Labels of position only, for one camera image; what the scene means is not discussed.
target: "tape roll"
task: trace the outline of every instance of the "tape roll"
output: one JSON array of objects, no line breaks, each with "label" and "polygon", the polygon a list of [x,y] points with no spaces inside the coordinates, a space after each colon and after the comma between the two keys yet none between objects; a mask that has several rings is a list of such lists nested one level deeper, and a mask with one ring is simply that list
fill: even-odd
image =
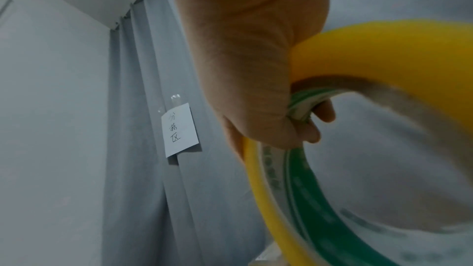
[{"label": "tape roll", "polygon": [[[350,84],[340,84],[344,81],[340,78],[350,78]],[[470,102],[473,99],[473,26],[432,21],[373,22],[323,33],[292,50],[291,82],[297,92],[293,94],[289,113],[301,120],[309,116],[310,109],[318,102],[345,92],[350,86],[359,86],[353,82],[367,82],[390,91],[403,90],[405,94],[401,98],[413,97],[425,104],[422,111],[440,112],[439,117],[432,118],[430,113],[426,117],[423,112],[417,113],[418,110],[406,111],[417,121],[439,131],[446,144],[458,143],[450,148],[458,157],[462,171],[473,181],[470,153],[473,152]],[[309,84],[311,89],[300,88],[307,83],[312,84]],[[375,91],[383,92],[382,88],[376,88]],[[391,104],[395,104],[399,99],[391,100]],[[438,127],[442,127],[439,123],[446,119],[453,122],[439,130]],[[304,167],[302,149],[282,151],[249,139],[244,143],[244,159],[256,203],[291,265],[395,266],[423,258],[424,265],[430,262],[434,265],[439,259],[446,263],[460,259],[458,248],[425,257],[400,253],[398,260],[374,250],[370,244],[352,236],[350,228],[340,220],[340,214],[330,208],[316,187],[313,173],[305,172],[311,171]],[[291,173],[298,171],[299,177]],[[304,209],[298,206],[297,196],[306,196],[305,204],[311,205],[308,212],[297,211]],[[309,216],[313,225],[305,227],[304,218]],[[347,217],[356,220],[356,215]],[[330,230],[337,230],[337,234],[344,237],[331,240],[333,232]],[[451,243],[470,242],[473,248],[473,230],[468,238],[467,241],[452,239]],[[345,251],[340,249],[343,246],[354,248]]]}]

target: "roll of adhesive tape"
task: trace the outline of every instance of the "roll of adhesive tape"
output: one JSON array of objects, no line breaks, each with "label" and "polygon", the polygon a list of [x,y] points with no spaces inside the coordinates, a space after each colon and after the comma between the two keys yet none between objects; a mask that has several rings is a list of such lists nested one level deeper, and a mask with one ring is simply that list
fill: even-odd
[{"label": "roll of adhesive tape", "polygon": [[[291,68],[290,117],[306,120],[321,101],[358,91],[434,133],[473,182],[472,25],[398,21],[342,28],[297,45]],[[370,224],[331,205],[302,148],[244,142],[256,203],[291,265],[473,265],[472,226],[412,232]],[[448,246],[428,248],[422,240]]]}]

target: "paper sign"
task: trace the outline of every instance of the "paper sign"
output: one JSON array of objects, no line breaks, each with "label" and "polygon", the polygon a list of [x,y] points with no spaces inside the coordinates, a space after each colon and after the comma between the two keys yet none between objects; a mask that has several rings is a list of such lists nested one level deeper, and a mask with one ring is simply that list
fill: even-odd
[{"label": "paper sign", "polygon": [[199,143],[189,103],[168,110],[161,117],[166,157]]}]

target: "curtain fold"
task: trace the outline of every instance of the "curtain fold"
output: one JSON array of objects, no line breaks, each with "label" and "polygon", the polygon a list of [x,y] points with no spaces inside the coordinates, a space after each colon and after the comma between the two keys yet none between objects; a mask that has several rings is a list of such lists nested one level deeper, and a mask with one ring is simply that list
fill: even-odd
[{"label": "curtain fold", "polygon": [[[172,0],[143,0],[110,33],[102,264],[246,265],[265,226],[199,88]],[[179,95],[200,144],[167,159],[161,116]]]}]

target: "finger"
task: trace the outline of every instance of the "finger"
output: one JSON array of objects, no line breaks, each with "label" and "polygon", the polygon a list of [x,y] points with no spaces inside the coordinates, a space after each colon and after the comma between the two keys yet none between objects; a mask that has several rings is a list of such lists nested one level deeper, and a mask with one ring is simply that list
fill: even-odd
[{"label": "finger", "polygon": [[279,119],[267,118],[247,122],[236,129],[244,136],[280,148],[292,149],[302,146],[303,141],[316,143],[320,140],[320,131],[309,120],[301,122],[288,117]]},{"label": "finger", "polygon": [[322,121],[326,123],[333,122],[335,120],[335,110],[332,101],[326,100],[320,104],[317,104],[312,112]]},{"label": "finger", "polygon": [[233,152],[236,154],[241,163],[243,160],[243,135],[236,129],[236,127],[224,116],[219,117],[222,124],[223,133],[227,139],[227,143]]}]

